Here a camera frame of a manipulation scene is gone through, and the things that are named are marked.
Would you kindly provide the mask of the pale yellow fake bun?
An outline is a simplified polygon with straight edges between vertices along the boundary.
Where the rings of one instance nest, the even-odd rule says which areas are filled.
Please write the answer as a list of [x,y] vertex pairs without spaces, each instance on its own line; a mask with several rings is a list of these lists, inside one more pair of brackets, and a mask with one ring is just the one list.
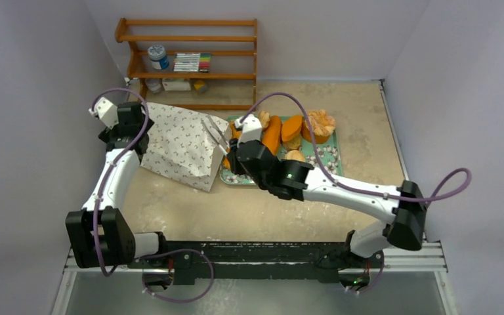
[[285,154],[284,159],[286,159],[286,160],[300,161],[300,162],[306,162],[305,156],[299,150],[290,150],[290,151],[288,151]]

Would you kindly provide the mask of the small brown fake bread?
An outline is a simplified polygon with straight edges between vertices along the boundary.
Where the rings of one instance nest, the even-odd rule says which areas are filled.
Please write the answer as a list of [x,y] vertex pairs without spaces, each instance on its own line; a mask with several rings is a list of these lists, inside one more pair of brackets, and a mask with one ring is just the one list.
[[282,146],[287,151],[300,150],[302,144],[302,136],[297,135],[287,142],[283,142]]

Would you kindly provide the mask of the long orange fake baguette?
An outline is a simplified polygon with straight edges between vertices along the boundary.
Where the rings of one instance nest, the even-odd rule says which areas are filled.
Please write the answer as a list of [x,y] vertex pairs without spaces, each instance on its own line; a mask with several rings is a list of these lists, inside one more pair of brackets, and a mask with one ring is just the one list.
[[282,121],[279,116],[272,116],[268,120],[267,128],[262,136],[262,143],[276,156],[281,144]]

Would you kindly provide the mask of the orange oval fake bread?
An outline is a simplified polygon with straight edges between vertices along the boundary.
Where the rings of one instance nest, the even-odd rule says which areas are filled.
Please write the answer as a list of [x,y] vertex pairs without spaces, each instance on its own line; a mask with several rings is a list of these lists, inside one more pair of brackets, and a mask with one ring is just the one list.
[[303,116],[294,115],[283,122],[281,129],[282,142],[293,140],[300,132],[303,126]]

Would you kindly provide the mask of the orange braided fake bread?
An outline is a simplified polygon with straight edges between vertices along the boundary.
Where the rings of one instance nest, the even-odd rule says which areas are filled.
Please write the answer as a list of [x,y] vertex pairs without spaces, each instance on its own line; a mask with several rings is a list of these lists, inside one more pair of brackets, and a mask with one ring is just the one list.
[[230,162],[226,156],[223,157],[222,164],[225,169],[231,170]]

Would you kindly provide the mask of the white patterned paper bag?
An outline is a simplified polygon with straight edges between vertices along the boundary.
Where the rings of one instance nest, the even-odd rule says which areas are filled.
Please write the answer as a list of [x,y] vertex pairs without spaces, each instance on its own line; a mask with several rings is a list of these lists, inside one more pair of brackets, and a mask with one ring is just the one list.
[[201,124],[211,116],[225,137],[229,122],[214,115],[149,102],[154,125],[141,166],[161,176],[209,192],[220,169],[223,153]]

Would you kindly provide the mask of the small tan fake bread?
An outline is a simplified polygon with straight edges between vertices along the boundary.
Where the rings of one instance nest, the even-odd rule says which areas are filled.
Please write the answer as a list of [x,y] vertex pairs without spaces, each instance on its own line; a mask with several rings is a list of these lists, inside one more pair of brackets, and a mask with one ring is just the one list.
[[266,130],[269,125],[270,121],[270,114],[264,110],[261,110],[258,114],[257,117],[261,123],[262,130]]

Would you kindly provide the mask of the metal tongs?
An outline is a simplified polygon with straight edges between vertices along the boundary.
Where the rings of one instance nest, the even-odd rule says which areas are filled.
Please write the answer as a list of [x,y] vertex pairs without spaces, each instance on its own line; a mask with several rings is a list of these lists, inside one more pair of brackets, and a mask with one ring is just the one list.
[[230,151],[229,141],[226,139],[224,133],[221,131],[218,125],[214,122],[213,118],[211,116],[207,116],[206,119],[202,119],[201,124],[203,125],[205,131],[220,148],[221,152],[225,156],[227,156]]

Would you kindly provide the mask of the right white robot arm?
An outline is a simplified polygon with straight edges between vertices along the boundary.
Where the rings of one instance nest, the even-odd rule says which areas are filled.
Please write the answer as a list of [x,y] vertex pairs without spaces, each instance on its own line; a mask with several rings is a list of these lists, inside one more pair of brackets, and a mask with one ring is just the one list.
[[360,266],[388,247],[408,251],[422,248],[427,207],[410,201],[421,195],[414,182],[405,180],[396,187],[339,176],[328,178],[323,169],[309,163],[277,158],[258,140],[234,145],[228,160],[261,190],[282,200],[320,201],[376,218],[377,222],[348,235],[342,258],[351,267]]

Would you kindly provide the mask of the small clear jar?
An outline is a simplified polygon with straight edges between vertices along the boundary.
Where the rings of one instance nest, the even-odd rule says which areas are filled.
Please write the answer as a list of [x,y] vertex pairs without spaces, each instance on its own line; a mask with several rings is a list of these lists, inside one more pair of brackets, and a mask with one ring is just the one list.
[[158,94],[163,90],[163,85],[161,79],[158,78],[146,78],[144,80],[146,87],[151,93]]

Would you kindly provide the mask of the green floral tray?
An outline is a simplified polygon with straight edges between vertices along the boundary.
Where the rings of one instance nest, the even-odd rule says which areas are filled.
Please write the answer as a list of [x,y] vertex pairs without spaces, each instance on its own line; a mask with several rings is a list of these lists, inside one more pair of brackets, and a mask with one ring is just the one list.
[[[343,176],[343,167],[341,163],[341,155],[339,148],[339,141],[337,138],[336,131],[330,136],[329,140],[323,144],[317,144],[314,149],[311,142],[306,141],[302,137],[302,144],[300,150],[306,158],[306,162],[313,166],[318,166],[318,161],[316,159],[315,153],[317,152],[320,156],[325,168],[332,175]],[[219,170],[219,177],[225,184],[229,185],[241,185],[241,186],[255,186],[256,184],[248,175],[236,175],[231,170],[225,169],[223,164]]]

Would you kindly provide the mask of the blue lidded jar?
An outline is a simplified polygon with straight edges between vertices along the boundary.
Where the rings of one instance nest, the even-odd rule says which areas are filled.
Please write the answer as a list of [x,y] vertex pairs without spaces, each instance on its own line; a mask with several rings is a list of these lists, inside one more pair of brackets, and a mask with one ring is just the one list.
[[167,70],[169,59],[163,45],[153,45],[147,49],[148,58],[155,70]]

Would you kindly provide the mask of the yellow grey sharpener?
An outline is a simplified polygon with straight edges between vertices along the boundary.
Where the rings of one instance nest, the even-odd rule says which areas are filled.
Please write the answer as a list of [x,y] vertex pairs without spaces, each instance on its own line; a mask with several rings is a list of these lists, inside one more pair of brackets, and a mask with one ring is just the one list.
[[209,88],[204,80],[193,81],[193,86],[197,93],[204,93]]

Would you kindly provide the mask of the pack of coloured markers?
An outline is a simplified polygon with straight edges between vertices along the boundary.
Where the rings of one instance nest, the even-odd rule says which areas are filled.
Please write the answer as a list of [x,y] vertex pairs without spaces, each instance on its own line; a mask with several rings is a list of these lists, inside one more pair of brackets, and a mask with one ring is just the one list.
[[178,52],[174,58],[174,72],[209,73],[211,53],[208,52]]

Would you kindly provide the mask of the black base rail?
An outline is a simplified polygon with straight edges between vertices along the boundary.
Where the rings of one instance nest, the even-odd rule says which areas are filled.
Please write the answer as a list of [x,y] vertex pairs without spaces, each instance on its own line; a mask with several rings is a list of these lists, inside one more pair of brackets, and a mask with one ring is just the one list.
[[171,270],[176,285],[197,279],[317,280],[365,286],[384,253],[365,259],[347,242],[167,241],[165,258],[143,258],[129,268]]

